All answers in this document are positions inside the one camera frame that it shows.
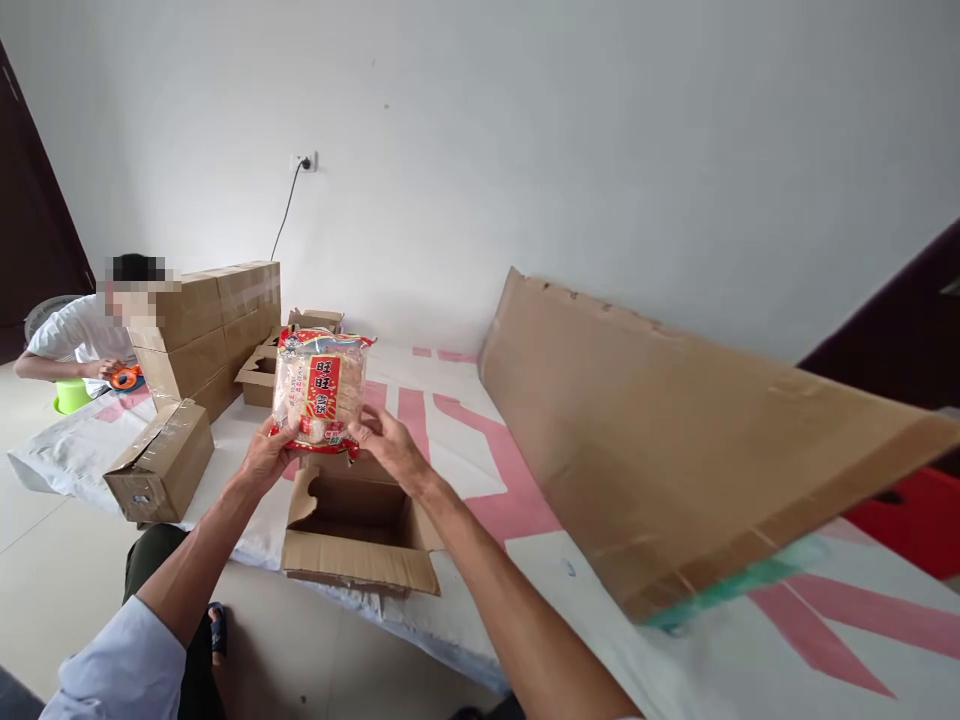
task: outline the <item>white wall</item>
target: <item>white wall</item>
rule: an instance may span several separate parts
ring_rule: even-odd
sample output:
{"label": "white wall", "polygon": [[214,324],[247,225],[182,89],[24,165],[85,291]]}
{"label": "white wall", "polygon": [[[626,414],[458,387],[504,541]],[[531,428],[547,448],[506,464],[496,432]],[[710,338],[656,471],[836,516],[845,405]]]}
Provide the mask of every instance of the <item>white wall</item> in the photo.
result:
{"label": "white wall", "polygon": [[0,0],[95,268],[266,257],[315,148],[285,305],[464,350],[515,264],[799,359],[958,215],[958,30],[949,0]]}

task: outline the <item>white t-shirt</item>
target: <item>white t-shirt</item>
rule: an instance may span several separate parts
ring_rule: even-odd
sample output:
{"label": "white t-shirt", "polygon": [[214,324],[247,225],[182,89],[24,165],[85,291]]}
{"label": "white t-shirt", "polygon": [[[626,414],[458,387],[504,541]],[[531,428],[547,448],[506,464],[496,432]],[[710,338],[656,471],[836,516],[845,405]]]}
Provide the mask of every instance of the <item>white t-shirt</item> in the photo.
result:
{"label": "white t-shirt", "polygon": [[[133,344],[127,329],[116,322],[104,312],[102,297],[86,295],[47,318],[31,338],[27,352],[50,360],[73,353],[77,362],[116,358],[130,367],[137,362]],[[90,397],[106,385],[94,378],[83,382]]]}

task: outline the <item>hand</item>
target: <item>hand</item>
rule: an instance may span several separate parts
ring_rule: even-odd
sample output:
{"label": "hand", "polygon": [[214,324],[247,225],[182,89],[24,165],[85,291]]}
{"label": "hand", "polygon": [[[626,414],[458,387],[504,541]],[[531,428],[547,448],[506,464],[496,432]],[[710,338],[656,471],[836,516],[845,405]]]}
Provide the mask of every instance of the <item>hand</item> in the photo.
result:
{"label": "hand", "polygon": [[260,494],[266,494],[287,469],[287,465],[307,452],[284,447],[297,437],[298,427],[290,426],[271,436],[270,431],[273,430],[273,426],[271,415],[257,428],[253,437],[250,438],[247,456],[234,476],[235,481],[248,483],[251,489]]}
{"label": "hand", "polygon": [[386,410],[364,405],[363,412],[372,417],[350,423],[347,430],[360,447],[368,450],[400,483],[407,495],[420,497],[435,474],[406,426]]}
{"label": "hand", "polygon": [[101,358],[100,360],[91,360],[90,362],[83,364],[83,377],[106,380],[107,382],[110,382],[110,378],[113,377],[114,374],[123,370],[125,367],[126,365],[116,358]]}

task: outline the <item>forearm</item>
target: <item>forearm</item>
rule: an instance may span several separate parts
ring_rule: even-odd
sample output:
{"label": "forearm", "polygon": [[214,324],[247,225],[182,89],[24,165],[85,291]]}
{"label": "forearm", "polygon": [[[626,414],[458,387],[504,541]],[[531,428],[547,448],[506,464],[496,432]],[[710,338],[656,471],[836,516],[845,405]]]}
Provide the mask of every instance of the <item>forearm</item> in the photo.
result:
{"label": "forearm", "polygon": [[88,373],[86,363],[74,361],[60,362],[50,358],[40,357],[39,355],[21,355],[14,364],[14,370],[22,378],[32,378],[34,380],[66,380],[69,378],[82,378]]}
{"label": "forearm", "polygon": [[187,539],[137,593],[184,647],[261,497],[236,476],[231,479]]}
{"label": "forearm", "polygon": [[527,717],[639,717],[607,669],[432,470],[419,497],[440,533]]}

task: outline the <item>black hair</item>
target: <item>black hair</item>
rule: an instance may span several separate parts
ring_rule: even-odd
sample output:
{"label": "black hair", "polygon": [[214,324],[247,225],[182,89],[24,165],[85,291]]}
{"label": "black hair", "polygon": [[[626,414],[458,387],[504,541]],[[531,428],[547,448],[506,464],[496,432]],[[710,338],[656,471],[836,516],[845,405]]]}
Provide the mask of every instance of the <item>black hair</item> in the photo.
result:
{"label": "black hair", "polygon": [[163,280],[163,260],[127,253],[113,258],[110,268],[110,279],[121,282],[148,282]]}

